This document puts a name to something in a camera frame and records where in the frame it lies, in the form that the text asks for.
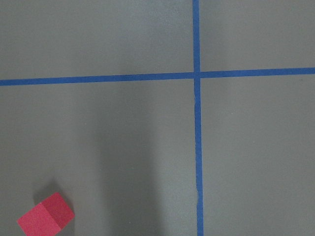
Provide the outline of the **red block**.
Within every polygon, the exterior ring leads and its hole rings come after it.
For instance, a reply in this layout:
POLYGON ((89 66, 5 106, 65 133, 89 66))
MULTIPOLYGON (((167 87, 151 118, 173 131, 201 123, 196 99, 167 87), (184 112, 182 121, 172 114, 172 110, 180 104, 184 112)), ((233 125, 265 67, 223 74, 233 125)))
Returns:
POLYGON ((27 236, 55 236, 75 217, 59 192, 21 216, 17 223, 27 236))

